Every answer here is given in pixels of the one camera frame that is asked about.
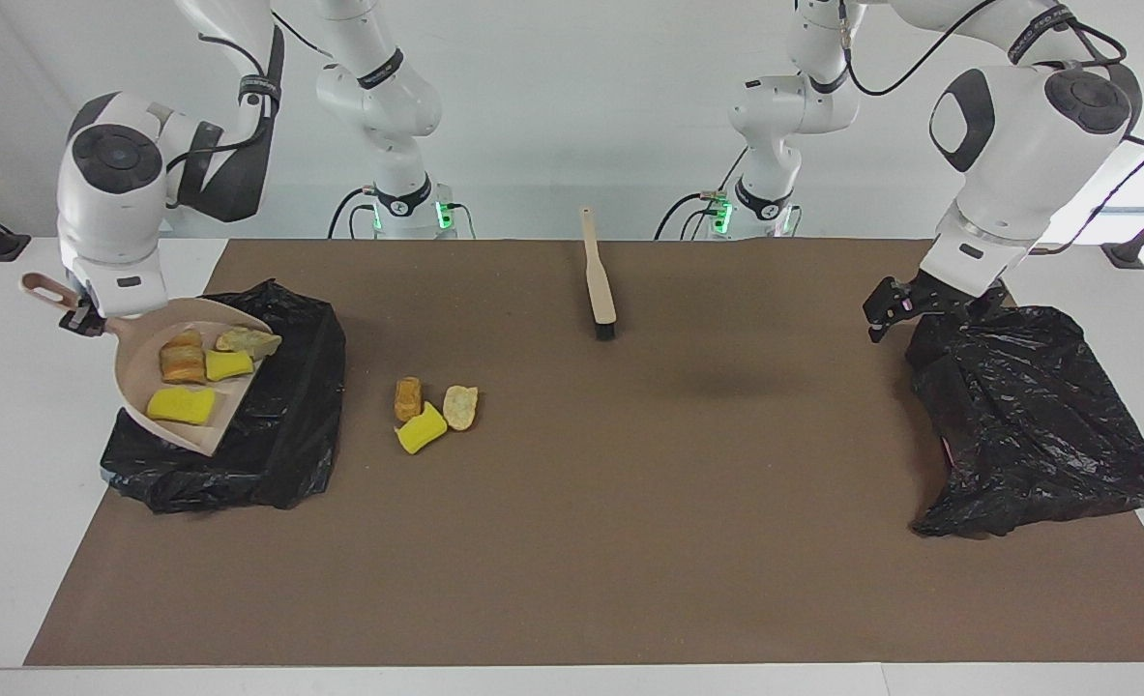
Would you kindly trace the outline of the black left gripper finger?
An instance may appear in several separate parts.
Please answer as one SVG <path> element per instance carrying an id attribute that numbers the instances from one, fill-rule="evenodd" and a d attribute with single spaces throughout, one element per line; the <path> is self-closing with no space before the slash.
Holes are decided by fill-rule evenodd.
<path id="1" fill-rule="evenodd" d="M 864 302 L 864 317 L 867 321 L 868 338 L 877 345 L 890 329 L 906 321 L 917 318 L 922 288 L 915 282 L 899 282 L 893 277 L 877 283 Z"/>

